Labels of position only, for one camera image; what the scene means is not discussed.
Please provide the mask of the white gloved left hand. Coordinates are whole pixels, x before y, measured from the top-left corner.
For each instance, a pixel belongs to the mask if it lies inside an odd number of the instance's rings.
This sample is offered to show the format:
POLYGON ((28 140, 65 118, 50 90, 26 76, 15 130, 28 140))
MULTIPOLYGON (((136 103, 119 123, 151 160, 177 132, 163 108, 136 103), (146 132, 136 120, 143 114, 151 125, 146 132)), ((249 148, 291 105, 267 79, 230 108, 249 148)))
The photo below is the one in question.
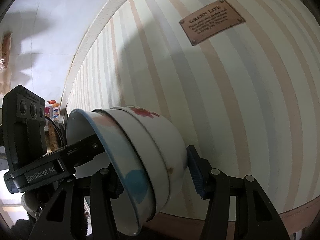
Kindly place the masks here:
POLYGON ((39 204, 30 192, 22 194, 21 204, 27 212, 37 212, 39 210, 39 204))

